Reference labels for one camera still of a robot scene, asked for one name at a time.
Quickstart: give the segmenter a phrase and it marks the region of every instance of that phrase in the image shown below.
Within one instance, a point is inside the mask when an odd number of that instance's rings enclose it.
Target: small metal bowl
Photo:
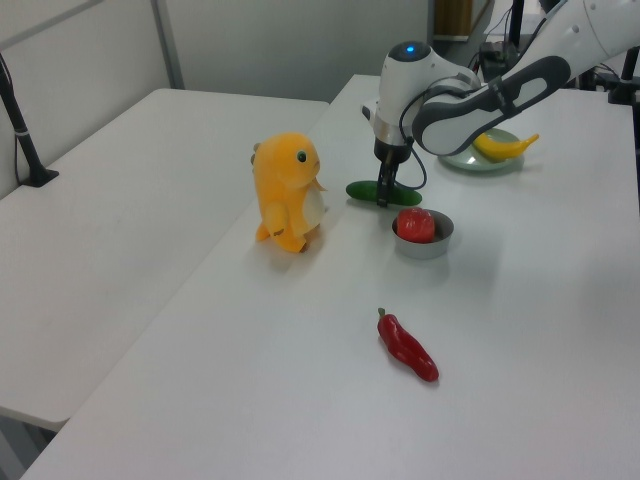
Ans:
[[[400,238],[398,236],[397,219],[393,220],[391,229],[396,238],[396,248],[407,257],[417,260],[429,260],[447,252],[449,240],[451,240],[451,235],[453,234],[453,222],[444,213],[436,212],[435,210],[427,211],[431,214],[436,224],[436,233],[431,243],[414,243]]]

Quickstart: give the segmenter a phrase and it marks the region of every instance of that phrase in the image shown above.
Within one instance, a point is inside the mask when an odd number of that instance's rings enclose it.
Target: stuffed animal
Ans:
[[[288,252],[307,249],[305,234],[320,224],[324,202],[320,160],[301,133],[281,133],[254,146],[251,157],[262,223],[256,240],[271,237]]]

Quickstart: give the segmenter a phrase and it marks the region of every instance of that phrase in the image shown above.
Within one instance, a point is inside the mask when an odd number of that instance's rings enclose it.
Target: white table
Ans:
[[[159,90],[0,202],[0,415],[59,429],[255,196],[254,143],[321,102]]]
[[[425,154],[424,205],[456,231],[416,262],[393,211],[344,193],[377,173],[359,113],[377,81],[354,77],[311,131],[329,210],[310,250],[256,245],[254,202],[24,480],[638,478],[630,110],[556,93],[508,123],[541,140],[507,173]],[[379,306],[437,385],[389,359]]]

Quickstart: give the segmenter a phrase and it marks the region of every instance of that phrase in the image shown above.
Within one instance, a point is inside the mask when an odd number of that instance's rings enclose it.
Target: red chili pepper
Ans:
[[[378,313],[378,333],[389,353],[411,367],[421,379],[435,382],[440,375],[438,367],[422,345],[402,328],[395,315],[385,314],[383,308],[379,308]]]

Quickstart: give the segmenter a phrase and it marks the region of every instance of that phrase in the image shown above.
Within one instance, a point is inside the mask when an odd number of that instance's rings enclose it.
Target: green plate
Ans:
[[[514,134],[500,130],[499,128],[492,128],[486,132],[486,134],[497,142],[517,142],[520,139]],[[476,149],[473,145],[469,145],[465,150],[457,155],[438,157],[445,163],[456,168],[463,170],[472,170],[476,172],[489,172],[491,170],[500,170],[506,168],[522,156],[508,158],[507,160],[495,161],[491,160]]]

